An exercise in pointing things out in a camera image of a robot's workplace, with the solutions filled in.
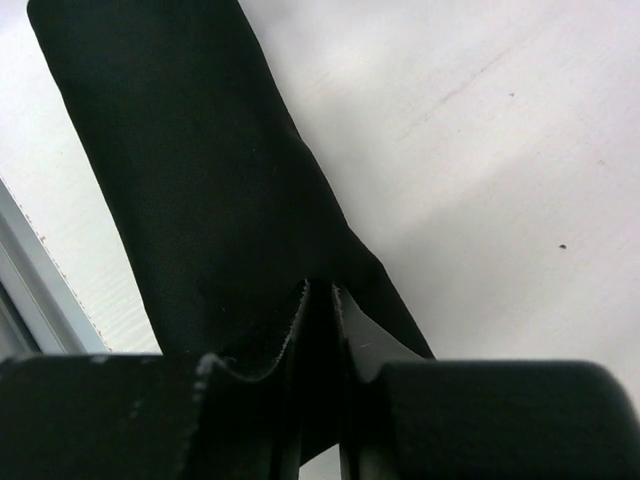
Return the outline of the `black t-shirt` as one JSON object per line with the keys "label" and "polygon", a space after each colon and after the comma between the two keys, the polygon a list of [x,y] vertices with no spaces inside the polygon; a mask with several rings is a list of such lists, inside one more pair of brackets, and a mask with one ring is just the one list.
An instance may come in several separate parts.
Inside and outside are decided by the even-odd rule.
{"label": "black t-shirt", "polygon": [[312,296],[309,382],[330,387],[332,293],[431,350],[349,226],[235,1],[32,1],[27,14],[165,355],[244,372]]}

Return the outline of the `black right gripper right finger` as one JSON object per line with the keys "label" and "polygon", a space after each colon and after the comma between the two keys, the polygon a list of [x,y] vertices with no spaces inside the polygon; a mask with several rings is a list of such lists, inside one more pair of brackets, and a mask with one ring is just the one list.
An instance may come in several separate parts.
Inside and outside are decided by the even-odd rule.
{"label": "black right gripper right finger", "polygon": [[399,479],[389,402],[377,377],[388,363],[422,358],[370,319],[346,288],[335,286],[332,295],[344,375],[341,477]]}

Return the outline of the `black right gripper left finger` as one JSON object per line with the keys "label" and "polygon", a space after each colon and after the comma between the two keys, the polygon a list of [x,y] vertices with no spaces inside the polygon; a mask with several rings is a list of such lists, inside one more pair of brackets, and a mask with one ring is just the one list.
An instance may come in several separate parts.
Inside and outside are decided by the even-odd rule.
{"label": "black right gripper left finger", "polygon": [[185,478],[298,478],[300,336],[309,301],[303,281],[271,319],[208,357]]}

